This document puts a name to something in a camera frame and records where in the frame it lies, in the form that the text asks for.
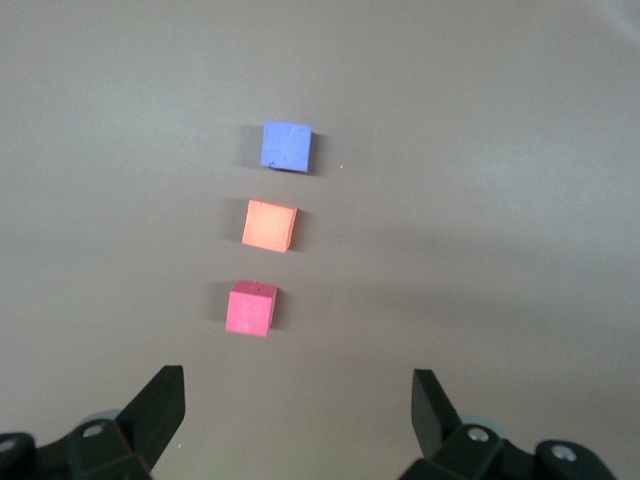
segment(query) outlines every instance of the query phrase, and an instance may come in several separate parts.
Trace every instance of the foam block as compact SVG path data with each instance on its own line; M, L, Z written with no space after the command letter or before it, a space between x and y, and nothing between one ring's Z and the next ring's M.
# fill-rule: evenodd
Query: foam block
M250 200L242 243L284 253L291 245L298 209L262 200Z
M231 289L227 309L228 332L266 337L273 319L278 287L240 280Z
M265 122L260 164L277 170L309 171L311 125Z

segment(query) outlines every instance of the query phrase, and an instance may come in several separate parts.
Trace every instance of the gray table surface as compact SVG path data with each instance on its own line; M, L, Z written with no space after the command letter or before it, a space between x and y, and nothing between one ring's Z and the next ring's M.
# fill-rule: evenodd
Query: gray table surface
M637 2L5 0L0 60L0 431L182 364L156 478L391 479L420 367L637 478ZM310 175L259 166L268 119ZM291 251L240 243L250 198ZM225 332L244 278L267 339Z

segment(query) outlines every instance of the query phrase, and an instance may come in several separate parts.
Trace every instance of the pink cube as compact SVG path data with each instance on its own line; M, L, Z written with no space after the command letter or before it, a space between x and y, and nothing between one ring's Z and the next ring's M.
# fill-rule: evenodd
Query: pink cube
M266 337L273 319L278 287L240 280L229 294L227 331Z

